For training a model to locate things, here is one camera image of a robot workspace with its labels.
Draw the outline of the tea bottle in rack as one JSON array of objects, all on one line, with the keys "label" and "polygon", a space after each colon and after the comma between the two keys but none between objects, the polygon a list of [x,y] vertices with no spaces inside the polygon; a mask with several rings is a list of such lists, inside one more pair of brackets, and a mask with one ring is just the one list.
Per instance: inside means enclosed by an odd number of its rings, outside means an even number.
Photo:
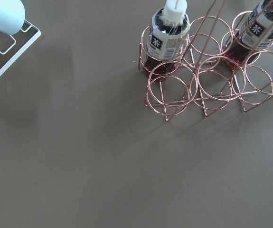
[{"label": "tea bottle in rack", "polygon": [[187,42],[190,21],[186,0],[168,0],[151,18],[146,49],[149,53],[144,65],[145,76],[162,63],[181,55]]},{"label": "tea bottle in rack", "polygon": [[235,35],[239,41],[234,41],[224,56],[238,64],[243,63],[259,40],[256,49],[268,48],[273,43],[273,2],[260,1]]}]

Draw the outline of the pastel blue cup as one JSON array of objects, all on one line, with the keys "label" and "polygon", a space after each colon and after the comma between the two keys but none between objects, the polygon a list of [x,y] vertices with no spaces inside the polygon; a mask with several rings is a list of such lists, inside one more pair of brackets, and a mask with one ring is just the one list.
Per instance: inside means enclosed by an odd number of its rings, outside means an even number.
[{"label": "pastel blue cup", "polygon": [[14,35],[22,28],[25,8],[20,0],[0,0],[0,32]]}]

